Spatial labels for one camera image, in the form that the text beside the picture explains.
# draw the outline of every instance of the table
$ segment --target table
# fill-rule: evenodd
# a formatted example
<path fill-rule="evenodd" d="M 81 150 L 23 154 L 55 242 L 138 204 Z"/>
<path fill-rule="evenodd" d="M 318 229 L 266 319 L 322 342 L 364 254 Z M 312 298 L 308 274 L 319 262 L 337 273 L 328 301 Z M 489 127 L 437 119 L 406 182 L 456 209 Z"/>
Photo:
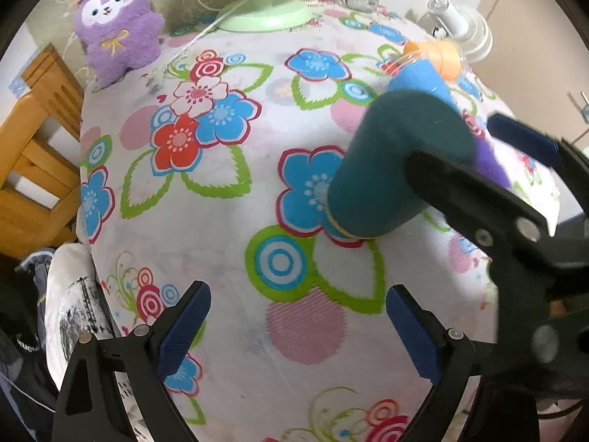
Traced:
<path fill-rule="evenodd" d="M 446 327 L 492 341 L 488 258 L 433 209 L 358 242 L 323 203 L 388 67 L 409 39 L 430 37 L 383 8 L 326 1 L 302 28 L 206 36 L 148 94 L 147 75 L 194 31 L 85 97 L 83 208 L 114 319 L 128 333 L 193 280 L 210 285 L 206 325 L 166 379 L 201 442 L 394 441 L 429 382 L 385 314 L 386 291 L 403 283 Z M 470 72 L 450 87 L 512 190 L 554 230 L 550 172 L 486 130 L 509 108 Z"/>

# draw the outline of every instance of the wooden chair back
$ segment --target wooden chair back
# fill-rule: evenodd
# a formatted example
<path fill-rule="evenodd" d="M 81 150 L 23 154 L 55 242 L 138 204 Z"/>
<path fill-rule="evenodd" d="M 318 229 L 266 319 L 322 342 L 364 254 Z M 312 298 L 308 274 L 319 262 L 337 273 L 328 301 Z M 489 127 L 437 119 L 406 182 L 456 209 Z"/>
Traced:
<path fill-rule="evenodd" d="M 67 224 L 80 206 L 80 171 L 36 133 L 52 115 L 80 140 L 83 90 L 52 46 L 23 73 L 31 92 L 0 125 L 0 252 L 22 258 L 45 246 L 73 241 Z M 11 171 L 56 196 L 48 209 L 6 187 Z"/>

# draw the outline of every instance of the green fan base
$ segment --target green fan base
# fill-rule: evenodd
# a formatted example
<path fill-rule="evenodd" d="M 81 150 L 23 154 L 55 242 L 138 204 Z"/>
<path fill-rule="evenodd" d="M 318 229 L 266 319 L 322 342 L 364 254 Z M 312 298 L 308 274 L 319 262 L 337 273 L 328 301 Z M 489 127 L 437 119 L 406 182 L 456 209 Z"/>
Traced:
<path fill-rule="evenodd" d="M 241 1 L 225 8 L 225 14 Z M 250 0 L 219 23 L 219 28 L 228 32 L 273 32 L 304 25 L 313 13 L 308 5 L 299 0 L 271 0 L 270 4 L 260 6 L 257 0 Z"/>

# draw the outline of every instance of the yellow bow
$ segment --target yellow bow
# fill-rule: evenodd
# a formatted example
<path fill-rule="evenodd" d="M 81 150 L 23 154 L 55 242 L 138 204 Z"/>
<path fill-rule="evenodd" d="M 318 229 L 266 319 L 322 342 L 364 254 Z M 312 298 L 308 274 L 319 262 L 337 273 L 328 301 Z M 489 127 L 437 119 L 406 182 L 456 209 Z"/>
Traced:
<path fill-rule="evenodd" d="M 120 33 L 115 36 L 114 38 L 110 38 L 108 40 L 103 41 L 100 44 L 100 48 L 102 48 L 103 50 L 107 50 L 107 49 L 111 49 L 111 56 L 114 56 L 115 54 L 117 54 L 117 48 L 119 48 L 120 50 L 125 49 L 125 47 L 121 44 L 121 40 L 124 40 L 125 38 L 129 37 L 129 31 L 127 30 L 121 30 Z"/>

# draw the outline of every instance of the purple plush toy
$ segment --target purple plush toy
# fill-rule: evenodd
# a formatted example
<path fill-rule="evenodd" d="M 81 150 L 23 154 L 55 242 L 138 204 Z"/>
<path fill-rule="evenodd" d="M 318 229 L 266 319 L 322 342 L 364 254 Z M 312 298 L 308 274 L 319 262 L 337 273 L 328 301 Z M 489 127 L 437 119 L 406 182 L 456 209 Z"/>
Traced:
<path fill-rule="evenodd" d="M 157 36 L 163 26 L 164 17 L 151 11 L 150 0 L 78 0 L 75 32 L 87 46 L 101 88 L 128 69 L 153 63 L 161 53 Z"/>

